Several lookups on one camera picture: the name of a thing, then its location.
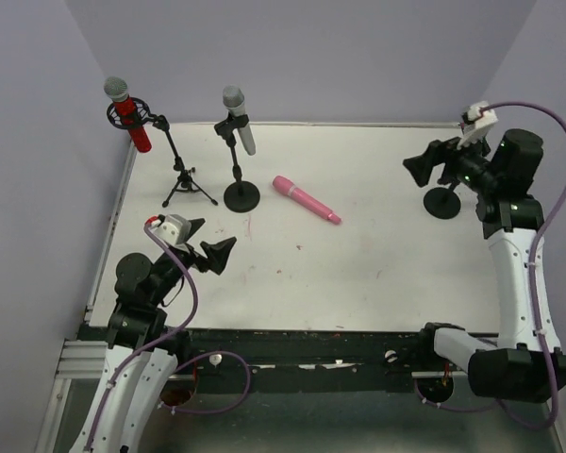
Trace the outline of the black round-base stand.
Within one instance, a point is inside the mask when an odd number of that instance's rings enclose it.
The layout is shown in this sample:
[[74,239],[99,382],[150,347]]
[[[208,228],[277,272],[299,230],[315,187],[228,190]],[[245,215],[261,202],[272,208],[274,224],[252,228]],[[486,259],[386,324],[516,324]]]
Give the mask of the black round-base stand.
[[255,184],[242,179],[242,171],[236,153],[237,141],[234,136],[236,126],[236,121],[228,114],[223,121],[214,126],[214,130],[225,141],[232,158],[234,181],[225,189],[225,206],[236,213],[247,213],[258,205],[260,192]]
[[458,216],[461,202],[455,189],[458,182],[451,183],[448,187],[437,187],[429,190],[423,199],[425,210],[435,218],[450,220]]

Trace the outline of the pink microphone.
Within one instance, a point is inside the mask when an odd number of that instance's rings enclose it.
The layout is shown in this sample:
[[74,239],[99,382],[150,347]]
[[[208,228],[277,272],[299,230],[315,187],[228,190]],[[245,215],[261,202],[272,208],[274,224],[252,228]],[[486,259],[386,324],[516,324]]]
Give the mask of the pink microphone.
[[333,225],[341,224],[341,217],[337,215],[334,210],[300,189],[286,177],[276,176],[272,184],[278,193],[287,196],[295,203],[316,214],[320,218]]

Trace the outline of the silver microphone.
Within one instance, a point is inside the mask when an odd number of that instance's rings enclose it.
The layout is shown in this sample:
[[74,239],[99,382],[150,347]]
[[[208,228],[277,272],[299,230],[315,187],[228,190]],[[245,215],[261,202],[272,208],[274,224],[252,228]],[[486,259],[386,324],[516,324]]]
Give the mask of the silver microphone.
[[241,89],[235,85],[228,85],[223,89],[223,103],[230,116],[237,123],[237,130],[242,146],[249,156],[256,154],[256,143],[249,125],[249,117],[246,113],[245,96]]

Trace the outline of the red glitter microphone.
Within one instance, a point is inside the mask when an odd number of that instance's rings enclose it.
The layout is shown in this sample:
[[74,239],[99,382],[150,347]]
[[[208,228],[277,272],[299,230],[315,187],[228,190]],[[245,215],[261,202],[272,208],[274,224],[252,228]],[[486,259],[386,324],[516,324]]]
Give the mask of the red glitter microphone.
[[134,99],[129,95],[126,82],[109,76],[103,86],[105,95],[111,101],[108,107],[108,118],[117,128],[126,130],[131,141],[140,153],[147,153],[152,144],[144,130],[143,119]]

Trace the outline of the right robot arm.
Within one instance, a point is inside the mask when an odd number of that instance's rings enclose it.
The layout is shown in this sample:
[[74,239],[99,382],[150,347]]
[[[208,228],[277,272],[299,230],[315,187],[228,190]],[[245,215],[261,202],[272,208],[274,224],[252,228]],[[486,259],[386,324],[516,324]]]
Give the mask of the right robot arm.
[[475,213],[495,269],[500,325],[496,344],[464,328],[428,323],[421,330],[425,349],[466,372],[474,394],[528,403],[549,400],[566,385],[566,354],[551,321],[542,269],[544,217],[529,194],[543,157],[542,139],[527,130],[505,132],[497,150],[481,140],[433,141],[404,167],[417,186],[429,183],[441,166],[436,188],[424,196],[426,211],[439,219],[458,215],[455,189],[463,184],[477,196]]

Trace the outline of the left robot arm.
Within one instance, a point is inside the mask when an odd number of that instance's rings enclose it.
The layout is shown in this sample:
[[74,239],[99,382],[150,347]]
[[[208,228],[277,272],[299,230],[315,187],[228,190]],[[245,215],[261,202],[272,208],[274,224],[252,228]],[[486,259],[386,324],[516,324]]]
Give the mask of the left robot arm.
[[[198,310],[190,271],[220,275],[237,240],[189,241],[204,225],[177,214],[149,218],[144,233],[161,249],[157,260],[129,253],[116,265],[116,305],[109,317],[101,377],[73,452],[136,452],[166,381],[184,355],[185,327]],[[174,287],[191,290],[191,313],[167,328],[164,299]]]

